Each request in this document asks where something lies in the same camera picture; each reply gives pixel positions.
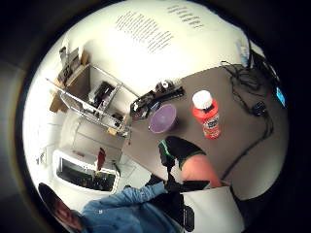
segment blue object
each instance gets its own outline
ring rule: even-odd
[[[80,216],[82,233],[176,233],[178,226],[147,201],[167,193],[163,183],[129,187],[122,192],[88,202]]]
[[[284,95],[283,95],[283,93],[279,87],[276,87],[276,96],[280,100],[283,107],[285,107],[285,97],[284,97]]]

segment red object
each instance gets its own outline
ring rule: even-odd
[[[212,108],[210,111],[205,112],[204,110],[192,108],[192,114],[196,120],[202,124],[204,136],[208,139],[216,139],[221,134],[221,129],[219,127],[219,114],[218,114],[218,104],[215,99],[212,102]]]
[[[100,148],[100,151],[97,155],[97,171],[99,171],[103,167],[105,158],[106,158],[106,152],[105,150]]]

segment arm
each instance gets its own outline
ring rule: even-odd
[[[97,202],[97,204],[105,207],[131,206],[147,202],[162,193],[167,193],[167,191],[164,188],[164,184],[157,183],[154,185],[143,186],[139,189],[129,187],[117,194],[113,194],[110,195],[109,197],[104,197],[97,201],[91,202],[93,203]]]

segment floor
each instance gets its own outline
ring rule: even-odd
[[[78,130],[76,130],[74,126],[74,122],[76,121],[79,122]],[[85,119],[78,120],[77,115],[71,113],[71,111],[68,111],[64,124],[68,128],[64,130],[67,131],[67,133],[63,132],[62,138],[66,138],[67,140],[64,141],[68,143],[69,136],[72,132],[75,132],[74,135],[72,135],[74,138],[70,143],[75,150],[96,155],[99,147],[102,147],[107,152],[107,162],[111,161],[112,158],[117,160],[117,164],[121,170],[118,191],[123,190],[124,186],[127,184],[133,187],[141,187],[149,180],[151,172],[121,152],[124,139],[120,140],[119,137],[108,135],[101,126],[90,123]]]
[[[145,185],[151,175],[151,172],[143,168],[125,154],[122,154],[121,156],[119,167],[121,170],[121,177],[117,191],[123,190],[127,184],[132,187],[139,188]]]

